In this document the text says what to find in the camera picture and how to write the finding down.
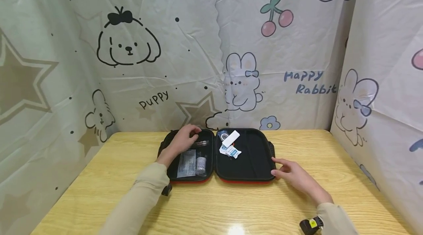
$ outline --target yellow label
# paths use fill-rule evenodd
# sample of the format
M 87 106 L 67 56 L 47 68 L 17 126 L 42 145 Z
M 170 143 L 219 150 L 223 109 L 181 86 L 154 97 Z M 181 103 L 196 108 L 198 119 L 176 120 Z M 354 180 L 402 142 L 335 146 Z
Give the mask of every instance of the yellow label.
M 309 222 L 312 229 L 317 227 L 317 222 L 314 219 L 310 219 Z

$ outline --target beige sleeve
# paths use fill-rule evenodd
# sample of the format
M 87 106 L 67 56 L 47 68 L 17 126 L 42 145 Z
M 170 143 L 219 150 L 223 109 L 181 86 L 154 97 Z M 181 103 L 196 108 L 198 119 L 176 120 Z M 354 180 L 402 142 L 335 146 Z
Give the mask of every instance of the beige sleeve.
M 317 215 L 323 221 L 322 235 L 358 235 L 345 210 L 332 203 L 317 206 Z
M 137 235 L 150 210 L 169 184 L 166 166 L 153 163 L 142 170 L 134 185 L 108 216 L 99 235 Z

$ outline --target person's left hand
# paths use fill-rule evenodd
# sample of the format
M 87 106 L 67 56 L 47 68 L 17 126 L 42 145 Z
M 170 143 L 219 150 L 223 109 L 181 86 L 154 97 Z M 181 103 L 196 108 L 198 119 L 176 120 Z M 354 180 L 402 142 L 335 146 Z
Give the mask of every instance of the person's left hand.
M 183 126 L 170 142 L 169 146 L 161 152 L 156 162 L 169 167 L 173 159 L 195 143 L 200 132 L 201 129 L 195 125 L 188 124 Z

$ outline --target hand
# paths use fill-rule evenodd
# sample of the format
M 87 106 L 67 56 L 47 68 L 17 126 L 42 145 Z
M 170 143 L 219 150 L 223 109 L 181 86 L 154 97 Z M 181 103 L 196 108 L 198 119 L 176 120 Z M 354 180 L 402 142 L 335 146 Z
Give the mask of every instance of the hand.
M 198 139 L 198 133 L 200 132 L 201 129 L 195 125 L 188 124 L 182 127 L 170 142 L 169 146 L 161 152 L 156 163 L 161 163 L 169 167 L 179 154 L 189 149 L 189 147 L 195 143 Z
M 289 182 L 298 191 L 308 195 L 316 206 L 325 202 L 333 203 L 331 195 L 298 163 L 285 159 L 276 159 L 275 157 L 272 157 L 272 160 L 282 165 L 279 170 L 271 171 L 271 174 L 275 176 L 276 179 L 284 179 Z

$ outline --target curtain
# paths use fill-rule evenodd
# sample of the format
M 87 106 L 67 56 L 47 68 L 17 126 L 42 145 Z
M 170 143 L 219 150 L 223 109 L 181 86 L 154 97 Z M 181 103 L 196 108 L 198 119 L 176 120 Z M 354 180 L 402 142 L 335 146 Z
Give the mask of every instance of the curtain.
M 355 0 L 0 0 L 0 234 L 116 131 L 328 129 Z
M 331 133 L 423 234 L 423 1 L 357 0 Z

